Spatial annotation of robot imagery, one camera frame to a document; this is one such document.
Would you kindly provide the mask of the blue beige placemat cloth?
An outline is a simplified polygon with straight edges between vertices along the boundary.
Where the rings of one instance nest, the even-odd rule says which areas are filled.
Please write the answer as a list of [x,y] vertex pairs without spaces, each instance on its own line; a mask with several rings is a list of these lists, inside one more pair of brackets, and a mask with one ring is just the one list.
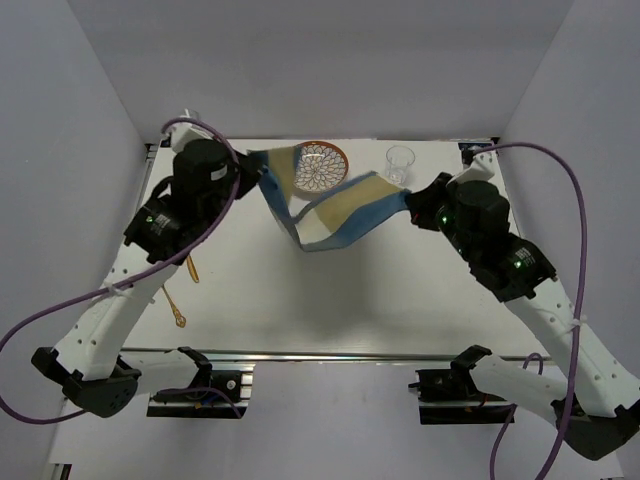
[[258,186],[276,222],[302,251],[346,248],[407,209],[409,191],[375,171],[346,178],[340,186],[316,197],[295,194],[297,145],[249,153],[262,157],[264,171]]

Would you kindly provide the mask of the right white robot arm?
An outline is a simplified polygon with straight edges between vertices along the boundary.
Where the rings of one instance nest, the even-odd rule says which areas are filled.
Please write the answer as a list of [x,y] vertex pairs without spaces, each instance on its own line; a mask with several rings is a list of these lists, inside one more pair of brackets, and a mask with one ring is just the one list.
[[472,399],[488,394],[559,427],[564,442],[589,460],[614,452],[639,432],[639,380],[586,324],[579,323],[555,268],[541,250],[510,231],[510,205],[496,186],[440,174],[406,198],[411,221],[439,231],[489,290],[534,334],[566,379],[545,380],[474,345],[450,364],[443,385]]

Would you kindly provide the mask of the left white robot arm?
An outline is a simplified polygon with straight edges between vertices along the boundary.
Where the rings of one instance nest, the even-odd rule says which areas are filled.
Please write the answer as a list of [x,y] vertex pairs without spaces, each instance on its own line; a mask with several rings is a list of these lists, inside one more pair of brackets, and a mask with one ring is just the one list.
[[156,293],[263,170],[255,154],[216,140],[188,142],[127,226],[102,293],[55,346],[36,350],[34,367],[74,405],[101,418],[137,395],[210,393],[211,362],[190,347],[139,355],[121,349]]

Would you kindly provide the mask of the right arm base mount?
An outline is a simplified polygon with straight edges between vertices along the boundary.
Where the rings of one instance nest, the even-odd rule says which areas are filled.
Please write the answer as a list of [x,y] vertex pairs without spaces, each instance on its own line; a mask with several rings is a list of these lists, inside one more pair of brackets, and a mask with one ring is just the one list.
[[512,406],[503,398],[470,391],[450,369],[421,369],[408,390],[418,399],[423,426],[513,423]]

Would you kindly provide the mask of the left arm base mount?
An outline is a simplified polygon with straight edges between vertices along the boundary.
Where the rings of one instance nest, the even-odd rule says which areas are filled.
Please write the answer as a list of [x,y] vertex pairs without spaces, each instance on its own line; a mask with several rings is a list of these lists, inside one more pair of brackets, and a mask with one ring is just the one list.
[[254,363],[211,358],[209,373],[197,377],[189,392],[159,393],[151,397],[150,418],[241,420],[253,386]]

